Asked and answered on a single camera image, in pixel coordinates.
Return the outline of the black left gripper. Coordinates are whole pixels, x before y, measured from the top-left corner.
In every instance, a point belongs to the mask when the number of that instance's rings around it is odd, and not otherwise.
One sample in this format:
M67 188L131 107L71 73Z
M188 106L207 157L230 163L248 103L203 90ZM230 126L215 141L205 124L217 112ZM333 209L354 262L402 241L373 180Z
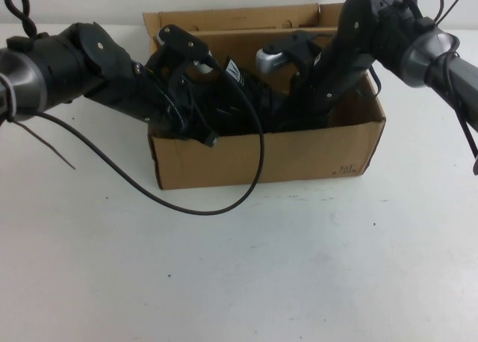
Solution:
M147 122L164 131L183 134L187 119L178 103L170 98L158 77L141 63L130 60L108 81L108 105L129 117ZM219 134L210 126L191 125L187 136L213 147Z

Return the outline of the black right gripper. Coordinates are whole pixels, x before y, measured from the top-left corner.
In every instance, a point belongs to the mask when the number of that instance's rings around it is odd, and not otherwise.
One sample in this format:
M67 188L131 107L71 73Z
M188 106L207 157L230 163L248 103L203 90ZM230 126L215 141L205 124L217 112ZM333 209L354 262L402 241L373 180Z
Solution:
M291 86L287 127L322 128L334 106L372 64L373 55L359 40L335 33Z

